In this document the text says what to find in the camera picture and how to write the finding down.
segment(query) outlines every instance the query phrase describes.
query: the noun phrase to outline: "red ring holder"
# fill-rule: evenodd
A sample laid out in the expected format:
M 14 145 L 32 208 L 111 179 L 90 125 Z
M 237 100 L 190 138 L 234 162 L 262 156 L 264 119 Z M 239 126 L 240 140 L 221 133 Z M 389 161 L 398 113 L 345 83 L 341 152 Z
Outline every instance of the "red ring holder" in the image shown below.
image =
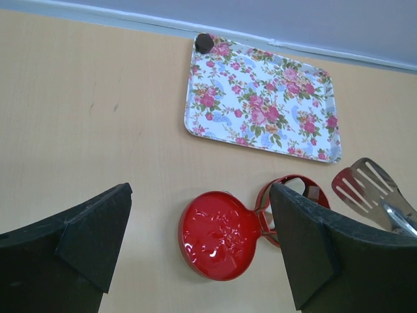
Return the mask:
M 265 185 L 258 194 L 255 209 L 247 209 L 228 192 L 206 192 L 185 208 L 178 228 L 180 250 L 188 265 L 200 275 L 213 280 L 232 280 L 249 267 L 258 238 L 265 237 L 280 247 L 278 234 L 268 227 L 265 210 L 270 205 L 273 183 L 301 178 L 306 188 L 319 187 L 301 175 L 288 175 Z M 319 187 L 317 203 L 330 208 Z

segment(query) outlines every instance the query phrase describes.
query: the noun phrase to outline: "spatula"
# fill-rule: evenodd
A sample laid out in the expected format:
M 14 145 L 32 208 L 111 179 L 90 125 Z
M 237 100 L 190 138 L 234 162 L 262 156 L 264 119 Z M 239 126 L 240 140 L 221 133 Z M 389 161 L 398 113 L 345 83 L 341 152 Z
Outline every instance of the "spatula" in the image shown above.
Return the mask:
M 417 237 L 417 212 L 394 180 L 371 159 L 361 158 L 340 171 L 332 188 L 352 210 L 383 229 Z

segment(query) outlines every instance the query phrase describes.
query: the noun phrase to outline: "white wall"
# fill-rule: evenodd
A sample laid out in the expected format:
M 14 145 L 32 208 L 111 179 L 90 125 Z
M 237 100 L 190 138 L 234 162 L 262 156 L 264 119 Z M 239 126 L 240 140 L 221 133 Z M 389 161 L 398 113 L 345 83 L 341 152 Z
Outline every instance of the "white wall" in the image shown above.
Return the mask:
M 65 0 L 417 65 L 417 0 Z

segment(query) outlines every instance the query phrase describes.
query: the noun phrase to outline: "pink rose print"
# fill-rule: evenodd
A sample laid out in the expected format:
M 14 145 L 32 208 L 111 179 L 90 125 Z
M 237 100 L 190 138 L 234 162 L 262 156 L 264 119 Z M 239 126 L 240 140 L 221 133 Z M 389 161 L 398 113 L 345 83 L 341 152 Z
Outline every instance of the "pink rose print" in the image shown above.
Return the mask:
M 338 119 L 332 115 L 327 119 L 327 127 L 336 127 L 338 125 Z
M 241 91 L 242 91 L 242 88 L 241 88 L 241 86 L 239 86 L 239 85 L 234 85 L 233 87 L 232 87 L 232 90 L 235 92 L 235 94 L 239 94 Z
M 235 70 L 240 69 L 240 64 L 237 63 L 237 62 L 234 62 L 234 63 L 230 64 L 230 66 L 233 67 Z
M 198 135 L 204 134 L 205 131 L 206 131 L 206 129 L 204 127 L 202 127 L 202 126 L 193 127 L 193 132 L 195 132 Z
M 323 153 L 323 152 L 320 152 L 319 153 L 319 160 L 326 160 L 326 159 L 327 159 L 326 154 Z
M 315 122 L 314 115 L 308 115 L 307 121 L 309 121 L 310 123 L 314 123 Z
M 313 95 L 314 94 L 315 89 L 314 89 L 314 87 L 313 87 L 312 84 L 308 83 L 304 87 L 306 88 L 306 93 L 308 93 L 309 95 Z
M 266 116 L 270 121 L 276 121 L 280 117 L 280 114 L 274 106 L 271 106 L 267 111 Z
M 263 104 L 263 99 L 260 96 L 252 95 L 249 98 L 249 103 L 251 107 L 259 108 Z
M 297 95 L 300 93 L 300 88 L 299 86 L 296 85 L 296 83 L 289 83 L 287 85 L 288 90 L 290 90 L 291 93 Z
M 275 86 L 274 86 L 274 85 L 272 85 L 271 83 L 267 83 L 267 85 L 266 85 L 266 89 L 268 89 L 268 90 L 270 90 L 270 91 L 273 91 L 273 90 L 275 89 Z
M 315 132 L 315 126 L 312 122 L 308 121 L 305 125 L 304 125 L 304 130 L 306 132 L 309 132 L 310 134 L 313 134 Z
M 214 52 L 222 57 L 230 54 L 229 45 L 226 42 L 219 44 L 218 46 L 214 47 Z
M 242 117 L 242 111 L 235 110 L 235 115 L 236 115 L 236 117 Z
M 211 108 L 214 105 L 214 98 L 206 93 L 203 98 L 201 98 L 200 103 L 208 108 Z
M 266 123 L 266 116 L 260 109 L 256 108 L 252 110 L 251 122 L 257 126 L 260 126 Z
M 216 95 L 216 90 L 213 87 L 207 88 L 207 94 L 214 97 Z
M 248 145 L 248 143 L 246 142 L 246 139 L 245 138 L 243 138 L 243 137 L 239 137 L 239 138 L 236 138 L 236 142 L 239 144 L 239 145 Z
M 292 69 L 292 68 L 287 68 L 284 72 L 284 76 L 288 79 L 288 80 L 296 80 L 297 79 L 297 72 Z

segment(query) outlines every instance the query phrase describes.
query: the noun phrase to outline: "dark round knob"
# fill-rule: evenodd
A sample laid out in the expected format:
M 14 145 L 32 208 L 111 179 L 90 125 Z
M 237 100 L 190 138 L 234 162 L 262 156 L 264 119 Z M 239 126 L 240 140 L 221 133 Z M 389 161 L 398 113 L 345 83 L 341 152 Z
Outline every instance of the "dark round knob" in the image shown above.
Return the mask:
M 200 34 L 195 40 L 195 49 L 202 54 L 210 52 L 214 47 L 214 41 L 209 34 Z

